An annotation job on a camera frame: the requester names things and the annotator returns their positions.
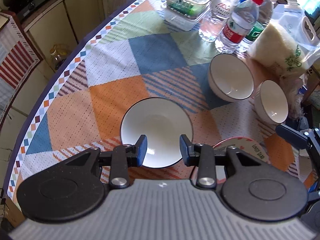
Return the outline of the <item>pink rabbit plate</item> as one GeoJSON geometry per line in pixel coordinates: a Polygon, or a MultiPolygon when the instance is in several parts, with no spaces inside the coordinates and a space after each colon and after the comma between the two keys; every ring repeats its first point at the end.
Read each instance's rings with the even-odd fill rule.
{"type": "Polygon", "coordinates": [[[267,152],[265,151],[265,148],[255,140],[246,137],[231,137],[228,139],[223,139],[222,141],[213,145],[213,149],[217,151],[225,151],[227,146],[229,145],[235,146],[270,164],[269,157],[267,155],[267,152]]]}

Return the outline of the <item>white bowl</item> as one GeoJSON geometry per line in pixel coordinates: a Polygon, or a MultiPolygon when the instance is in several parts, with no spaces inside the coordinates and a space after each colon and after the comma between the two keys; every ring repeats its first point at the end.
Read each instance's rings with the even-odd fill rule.
{"type": "Polygon", "coordinates": [[[223,53],[212,58],[208,68],[208,82],[213,93],[228,102],[246,100],[254,92],[251,71],[232,54],[223,53]]]}
{"type": "Polygon", "coordinates": [[[282,124],[289,113],[283,90],[272,80],[265,80],[258,86],[254,107],[259,118],[272,125],[282,124]]]}
{"type": "Polygon", "coordinates": [[[146,135],[148,148],[142,163],[147,168],[165,168],[182,159],[180,136],[193,140],[191,119],[178,103],[159,97],[140,100],[125,113],[120,126],[120,139],[134,144],[146,135]]]}

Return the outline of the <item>crumpled clear plastic bag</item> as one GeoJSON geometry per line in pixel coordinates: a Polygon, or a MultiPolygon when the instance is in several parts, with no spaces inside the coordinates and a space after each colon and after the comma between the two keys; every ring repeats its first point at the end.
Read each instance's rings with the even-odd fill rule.
{"type": "Polygon", "coordinates": [[[291,119],[298,119],[303,115],[301,101],[303,94],[299,90],[303,86],[303,80],[299,77],[282,77],[280,87],[282,88],[289,106],[288,116],[291,119]]]}

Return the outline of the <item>patchwork tablecloth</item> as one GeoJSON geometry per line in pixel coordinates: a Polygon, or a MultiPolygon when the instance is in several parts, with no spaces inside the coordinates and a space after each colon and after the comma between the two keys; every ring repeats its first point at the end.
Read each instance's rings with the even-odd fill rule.
{"type": "Polygon", "coordinates": [[[29,176],[86,148],[119,145],[125,112],[152,96],[173,100],[186,111],[195,142],[251,138],[272,165],[306,187],[317,179],[310,160],[257,116],[252,98],[230,103],[213,93],[207,74],[214,45],[199,37],[197,27],[181,31],[165,22],[164,8],[164,0],[136,0],[116,12],[51,79],[12,153],[5,184],[12,201],[29,176]]]}

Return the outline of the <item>clear rice bag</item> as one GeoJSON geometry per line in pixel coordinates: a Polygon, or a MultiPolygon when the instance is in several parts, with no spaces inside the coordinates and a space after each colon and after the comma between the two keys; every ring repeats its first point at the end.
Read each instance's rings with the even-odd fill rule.
{"type": "Polygon", "coordinates": [[[279,4],[247,54],[279,77],[300,77],[319,60],[319,39],[296,2],[279,4]]]}

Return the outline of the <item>oil jug on floor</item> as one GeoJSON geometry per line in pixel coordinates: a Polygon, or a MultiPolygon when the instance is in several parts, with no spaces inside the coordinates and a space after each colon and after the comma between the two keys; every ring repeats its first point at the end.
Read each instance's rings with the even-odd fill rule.
{"type": "Polygon", "coordinates": [[[58,70],[70,54],[65,44],[54,44],[50,49],[50,59],[55,70],[58,70]]]}

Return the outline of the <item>green label water bottle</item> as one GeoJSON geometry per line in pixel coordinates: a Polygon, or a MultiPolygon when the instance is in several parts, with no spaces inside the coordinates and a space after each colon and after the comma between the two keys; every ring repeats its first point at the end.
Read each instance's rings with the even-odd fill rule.
{"type": "Polygon", "coordinates": [[[244,53],[264,31],[269,24],[274,10],[274,4],[277,0],[264,0],[262,5],[259,7],[259,17],[253,28],[247,34],[247,36],[240,42],[237,51],[244,53]]]}

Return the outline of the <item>red label water bottle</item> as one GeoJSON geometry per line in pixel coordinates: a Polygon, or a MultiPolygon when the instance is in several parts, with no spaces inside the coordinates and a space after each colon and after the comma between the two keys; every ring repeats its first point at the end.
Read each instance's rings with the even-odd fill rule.
{"type": "Polygon", "coordinates": [[[234,8],[215,40],[215,48],[218,52],[232,54],[236,50],[256,23],[262,3],[263,0],[246,0],[234,8]]]}

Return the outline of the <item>striped counter cover cloth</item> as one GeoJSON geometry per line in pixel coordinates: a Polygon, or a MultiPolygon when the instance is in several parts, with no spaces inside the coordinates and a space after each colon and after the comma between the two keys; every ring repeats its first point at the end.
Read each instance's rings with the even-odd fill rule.
{"type": "Polygon", "coordinates": [[[1,124],[22,85],[41,61],[15,13],[1,11],[1,124]]]}

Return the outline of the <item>clear plastic basket box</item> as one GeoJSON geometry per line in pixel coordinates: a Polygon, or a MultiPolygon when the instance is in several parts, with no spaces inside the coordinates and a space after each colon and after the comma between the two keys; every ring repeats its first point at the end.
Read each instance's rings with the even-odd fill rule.
{"type": "Polygon", "coordinates": [[[183,31],[190,31],[210,10],[211,1],[166,0],[164,19],[183,31]]]}

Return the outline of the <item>clear white label bottle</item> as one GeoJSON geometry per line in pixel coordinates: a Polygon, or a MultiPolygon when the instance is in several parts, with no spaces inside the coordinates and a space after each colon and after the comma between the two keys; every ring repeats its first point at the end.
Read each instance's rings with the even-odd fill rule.
{"type": "Polygon", "coordinates": [[[210,11],[201,21],[199,36],[206,42],[214,42],[240,0],[211,0],[210,11]]]}

